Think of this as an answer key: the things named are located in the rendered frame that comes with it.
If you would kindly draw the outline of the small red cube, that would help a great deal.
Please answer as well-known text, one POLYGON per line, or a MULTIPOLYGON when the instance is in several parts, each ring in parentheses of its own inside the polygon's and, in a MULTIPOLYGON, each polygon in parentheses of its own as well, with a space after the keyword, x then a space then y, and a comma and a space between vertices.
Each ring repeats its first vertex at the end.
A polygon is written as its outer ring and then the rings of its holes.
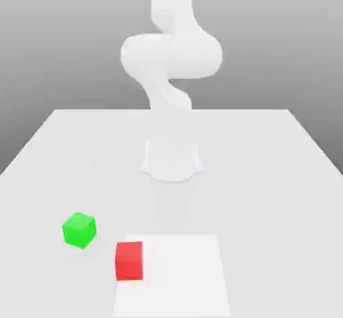
POLYGON ((117 281, 140 281, 143 279, 142 241, 117 243, 115 275, 117 281))

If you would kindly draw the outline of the small green cube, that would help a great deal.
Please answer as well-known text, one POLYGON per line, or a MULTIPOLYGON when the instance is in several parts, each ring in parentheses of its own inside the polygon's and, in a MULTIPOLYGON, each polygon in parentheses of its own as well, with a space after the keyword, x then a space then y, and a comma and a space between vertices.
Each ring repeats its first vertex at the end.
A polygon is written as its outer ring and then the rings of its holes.
POLYGON ((63 224, 65 243, 77 248, 86 248, 96 236, 96 220, 93 216, 75 212, 63 224))

